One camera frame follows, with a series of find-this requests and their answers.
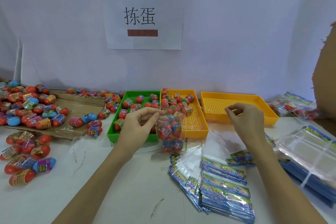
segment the paper sign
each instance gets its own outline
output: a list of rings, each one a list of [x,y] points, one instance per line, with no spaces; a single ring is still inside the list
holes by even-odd
[[[181,50],[183,0],[101,0],[109,49]]]

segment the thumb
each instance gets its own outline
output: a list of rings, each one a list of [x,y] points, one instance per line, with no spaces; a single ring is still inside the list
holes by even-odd
[[[229,116],[231,122],[233,123],[237,119],[237,116],[229,108],[224,108],[224,110],[227,113],[227,115]]]
[[[155,125],[157,119],[159,118],[160,114],[158,112],[154,113],[146,122],[145,125],[142,127],[146,130],[146,132],[150,132],[152,127]]]

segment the chinese character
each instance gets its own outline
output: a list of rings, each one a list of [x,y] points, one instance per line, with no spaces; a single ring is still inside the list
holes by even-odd
[[[143,12],[140,16],[142,16],[143,14],[145,14],[143,17],[142,17],[142,21],[144,23],[141,23],[141,24],[154,24],[155,23],[153,22],[153,16],[149,17],[149,15],[155,15],[155,14],[151,14],[154,10],[154,8],[141,8],[143,9]]]
[[[137,17],[135,16],[135,13],[134,13],[135,11],[137,11],[137,10],[134,10],[134,7],[132,7],[132,10],[127,10],[127,7],[126,7],[126,11],[124,12],[124,13],[126,13],[126,17],[124,17],[124,19],[127,19],[127,22],[126,22],[127,25],[131,24],[133,19],[134,19],[134,22],[133,22],[134,25],[137,23],[137,21],[138,21],[138,23],[140,23],[140,21],[137,19],[137,18],[139,18],[139,16],[137,16]]]

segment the red rectangle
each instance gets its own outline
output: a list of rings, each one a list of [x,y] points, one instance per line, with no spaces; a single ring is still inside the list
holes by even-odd
[[[157,29],[128,29],[128,36],[158,36]]]

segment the cardboard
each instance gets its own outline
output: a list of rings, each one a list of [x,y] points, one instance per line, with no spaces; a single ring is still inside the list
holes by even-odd
[[[331,26],[332,29],[320,52],[312,80],[317,108],[328,117],[317,118],[314,121],[336,136],[336,22]]]
[[[0,78],[1,82],[9,82],[9,80]],[[69,114],[66,117],[65,123],[59,127],[52,127],[45,130],[39,130],[35,128],[28,128],[26,126],[17,126],[11,127],[6,126],[7,128],[13,128],[18,130],[26,130],[26,131],[35,131],[44,135],[51,135],[54,137],[60,137],[65,139],[73,140],[77,137],[80,137],[86,133],[87,126],[84,124],[80,128],[73,128],[68,124],[68,121],[72,117],[81,118],[84,114],[88,114],[93,112],[98,115],[100,111],[105,106],[105,100],[102,97],[81,97],[75,94],[65,94],[56,91],[50,91],[51,95],[55,95],[57,97],[55,101],[55,105],[66,107],[69,109]]]

